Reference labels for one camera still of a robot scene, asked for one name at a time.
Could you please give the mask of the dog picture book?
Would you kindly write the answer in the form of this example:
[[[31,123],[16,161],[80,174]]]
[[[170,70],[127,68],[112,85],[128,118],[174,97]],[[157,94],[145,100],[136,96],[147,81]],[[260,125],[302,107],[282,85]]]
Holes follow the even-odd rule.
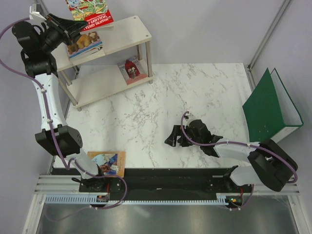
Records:
[[[76,43],[67,46],[67,56],[70,61],[80,59],[100,51],[103,48],[102,40],[96,31],[82,34]]]

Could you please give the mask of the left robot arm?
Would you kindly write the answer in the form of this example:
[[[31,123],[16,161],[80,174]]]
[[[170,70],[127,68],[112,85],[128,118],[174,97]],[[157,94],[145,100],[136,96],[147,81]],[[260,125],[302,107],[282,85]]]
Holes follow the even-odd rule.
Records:
[[[71,165],[81,174],[81,183],[101,192],[107,186],[99,166],[83,151],[78,130],[69,127],[59,99],[57,62],[52,52],[62,43],[73,45],[80,38],[86,21],[46,16],[41,25],[23,19],[12,26],[12,33],[22,47],[25,71],[36,89],[41,112],[41,132],[36,142],[50,155],[58,156],[66,169]]]

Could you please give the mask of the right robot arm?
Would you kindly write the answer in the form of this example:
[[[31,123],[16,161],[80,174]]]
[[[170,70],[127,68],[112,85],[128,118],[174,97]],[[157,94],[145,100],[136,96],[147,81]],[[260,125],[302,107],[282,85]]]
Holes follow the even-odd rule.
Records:
[[[247,166],[233,166],[224,174],[223,186],[229,192],[249,184],[263,184],[280,192],[286,184],[298,180],[296,162],[271,139],[252,143],[230,141],[211,134],[200,119],[188,119],[186,125],[174,125],[164,142],[171,147],[196,145],[208,156],[247,162]]]

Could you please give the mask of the red Treehouse book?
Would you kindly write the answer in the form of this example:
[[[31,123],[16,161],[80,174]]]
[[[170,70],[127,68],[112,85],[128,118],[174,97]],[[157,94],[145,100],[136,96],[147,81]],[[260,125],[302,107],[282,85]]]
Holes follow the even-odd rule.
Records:
[[[114,20],[105,0],[66,0],[66,4],[74,20],[88,22],[82,32],[113,29]]]

